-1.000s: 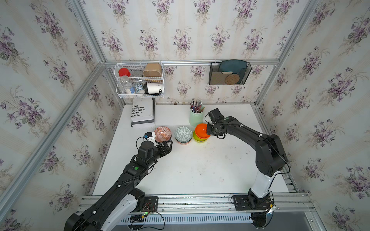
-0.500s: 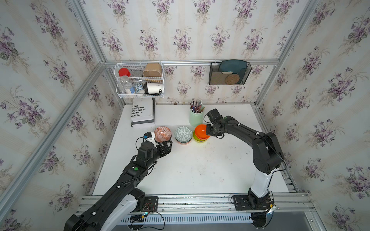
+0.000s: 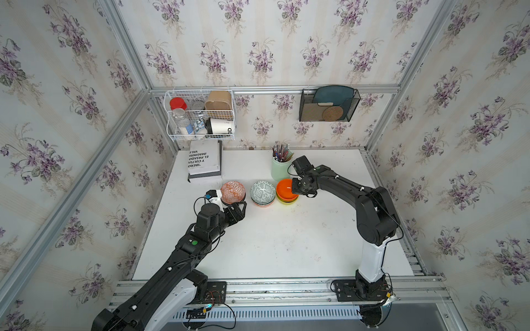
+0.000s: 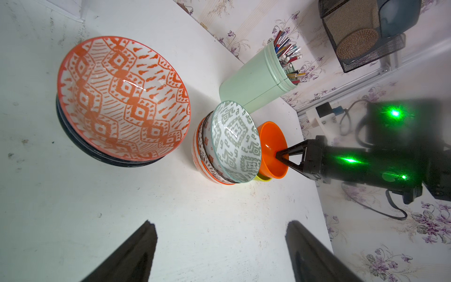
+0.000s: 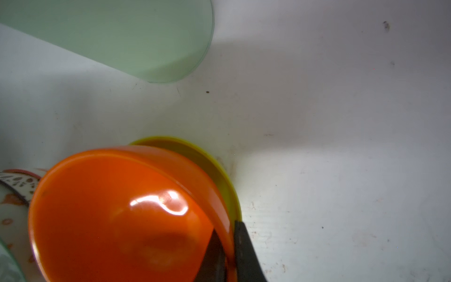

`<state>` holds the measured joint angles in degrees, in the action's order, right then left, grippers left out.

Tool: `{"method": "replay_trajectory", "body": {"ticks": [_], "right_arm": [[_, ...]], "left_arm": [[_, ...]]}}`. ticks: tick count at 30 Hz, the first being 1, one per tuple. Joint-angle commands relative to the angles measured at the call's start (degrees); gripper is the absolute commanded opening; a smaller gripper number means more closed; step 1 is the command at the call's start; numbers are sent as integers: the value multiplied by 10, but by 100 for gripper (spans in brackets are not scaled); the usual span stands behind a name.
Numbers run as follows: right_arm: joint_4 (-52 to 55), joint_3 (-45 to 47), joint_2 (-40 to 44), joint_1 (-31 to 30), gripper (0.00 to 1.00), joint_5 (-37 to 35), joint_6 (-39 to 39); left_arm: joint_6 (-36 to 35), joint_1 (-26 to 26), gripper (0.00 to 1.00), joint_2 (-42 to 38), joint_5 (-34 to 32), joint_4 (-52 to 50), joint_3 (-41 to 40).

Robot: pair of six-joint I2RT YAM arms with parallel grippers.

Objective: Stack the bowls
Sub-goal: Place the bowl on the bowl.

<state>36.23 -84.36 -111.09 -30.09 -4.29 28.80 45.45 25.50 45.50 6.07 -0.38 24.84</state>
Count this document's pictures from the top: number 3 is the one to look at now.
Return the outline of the orange plastic bowl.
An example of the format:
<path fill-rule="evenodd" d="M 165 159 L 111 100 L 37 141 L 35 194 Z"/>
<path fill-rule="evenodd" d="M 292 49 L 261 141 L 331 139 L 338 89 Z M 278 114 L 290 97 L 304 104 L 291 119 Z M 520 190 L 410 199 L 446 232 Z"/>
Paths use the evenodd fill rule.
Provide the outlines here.
<path fill-rule="evenodd" d="M 293 193 L 293 180 L 283 179 L 276 186 L 276 194 L 279 198 L 292 201 L 299 197 L 298 194 Z"/>

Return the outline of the orange geometric pattern bowl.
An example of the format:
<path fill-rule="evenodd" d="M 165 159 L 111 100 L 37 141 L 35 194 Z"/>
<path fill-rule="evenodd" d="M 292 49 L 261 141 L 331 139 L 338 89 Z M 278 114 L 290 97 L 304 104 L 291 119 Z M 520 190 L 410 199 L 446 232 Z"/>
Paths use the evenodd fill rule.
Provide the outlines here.
<path fill-rule="evenodd" d="M 240 203 L 246 198 L 246 189 L 238 181 L 228 181 L 221 187 L 221 200 L 225 205 Z"/>

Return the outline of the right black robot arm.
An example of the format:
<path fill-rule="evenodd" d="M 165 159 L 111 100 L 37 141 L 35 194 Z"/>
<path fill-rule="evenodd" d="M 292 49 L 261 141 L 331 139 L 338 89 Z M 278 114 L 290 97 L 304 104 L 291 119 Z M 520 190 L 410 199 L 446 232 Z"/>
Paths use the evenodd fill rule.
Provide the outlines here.
<path fill-rule="evenodd" d="M 382 301 L 384 290 L 391 290 L 383 270 L 388 244 L 399 241 L 397 230 L 401 222 L 389 191 L 379 186 L 371 188 L 338 175 L 328 166 L 314 166 L 306 157 L 293 162 L 296 178 L 292 193 L 308 198 L 319 190 L 331 193 L 351 205 L 356 211 L 356 227 L 364 240 L 362 259 L 356 270 L 355 283 L 350 287 L 358 301 Z"/>

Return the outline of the green grey pattern bowl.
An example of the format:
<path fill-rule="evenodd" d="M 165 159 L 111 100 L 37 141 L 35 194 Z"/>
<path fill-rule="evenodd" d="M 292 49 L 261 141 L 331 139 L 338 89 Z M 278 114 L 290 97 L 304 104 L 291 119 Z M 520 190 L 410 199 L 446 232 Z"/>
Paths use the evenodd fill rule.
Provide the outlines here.
<path fill-rule="evenodd" d="M 264 180 L 255 182 L 251 186 L 251 199 L 258 204 L 267 204 L 276 198 L 275 186 Z"/>

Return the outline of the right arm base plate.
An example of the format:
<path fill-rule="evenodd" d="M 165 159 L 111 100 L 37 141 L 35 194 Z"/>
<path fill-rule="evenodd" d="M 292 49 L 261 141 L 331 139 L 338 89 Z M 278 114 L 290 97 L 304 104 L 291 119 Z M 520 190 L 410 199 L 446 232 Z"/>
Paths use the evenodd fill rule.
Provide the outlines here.
<path fill-rule="evenodd" d="M 330 290 L 339 302 L 385 303 L 392 294 L 392 287 L 385 279 L 366 284 L 357 279 L 335 279 Z"/>

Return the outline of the orange floral pattern bowl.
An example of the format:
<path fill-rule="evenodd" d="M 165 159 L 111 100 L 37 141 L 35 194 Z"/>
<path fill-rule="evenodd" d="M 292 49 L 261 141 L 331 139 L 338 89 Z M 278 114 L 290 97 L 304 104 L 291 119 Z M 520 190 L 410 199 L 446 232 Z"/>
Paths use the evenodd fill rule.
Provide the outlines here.
<path fill-rule="evenodd" d="M 258 202 L 255 202 L 255 201 L 253 201 L 253 203 L 254 203 L 256 206 L 258 206 L 258 207 L 266 208 L 266 207 L 269 207 L 270 205 L 272 205 L 272 204 L 274 203 L 274 201 L 271 201 L 271 202 L 269 202 L 269 203 L 267 203 L 267 204 L 258 204 Z"/>

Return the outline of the blue floral bowl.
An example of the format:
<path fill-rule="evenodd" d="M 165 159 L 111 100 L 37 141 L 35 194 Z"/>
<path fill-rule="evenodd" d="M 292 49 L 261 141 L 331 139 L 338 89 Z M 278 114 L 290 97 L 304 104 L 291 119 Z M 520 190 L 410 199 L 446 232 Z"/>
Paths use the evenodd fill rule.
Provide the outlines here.
<path fill-rule="evenodd" d="M 225 201 L 222 201 L 222 204 L 224 206 L 235 206 L 235 205 L 241 206 L 241 205 L 246 205 L 247 202 L 246 201 L 239 201 L 239 202 L 234 202 L 234 203 L 229 204 L 229 203 L 227 203 Z"/>

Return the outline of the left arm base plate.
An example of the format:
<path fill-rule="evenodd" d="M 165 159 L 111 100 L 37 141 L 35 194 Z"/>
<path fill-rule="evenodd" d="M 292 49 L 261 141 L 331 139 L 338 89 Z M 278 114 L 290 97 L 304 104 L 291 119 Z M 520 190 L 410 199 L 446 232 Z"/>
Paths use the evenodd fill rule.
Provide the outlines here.
<path fill-rule="evenodd" d="M 207 281 L 197 287 L 195 297 L 190 304 L 221 304 L 226 301 L 226 281 Z"/>

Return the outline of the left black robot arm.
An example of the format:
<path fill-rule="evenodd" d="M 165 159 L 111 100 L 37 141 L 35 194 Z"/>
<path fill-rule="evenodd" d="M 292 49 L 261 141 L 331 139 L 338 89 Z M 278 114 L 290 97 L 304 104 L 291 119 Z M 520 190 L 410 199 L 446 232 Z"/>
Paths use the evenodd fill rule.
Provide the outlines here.
<path fill-rule="evenodd" d="M 222 209 L 204 204 L 161 268 L 115 310 L 102 310 L 92 330 L 161 330 L 197 293 L 204 294 L 208 277 L 196 270 L 214 250 L 222 233 L 246 216 L 245 201 Z"/>

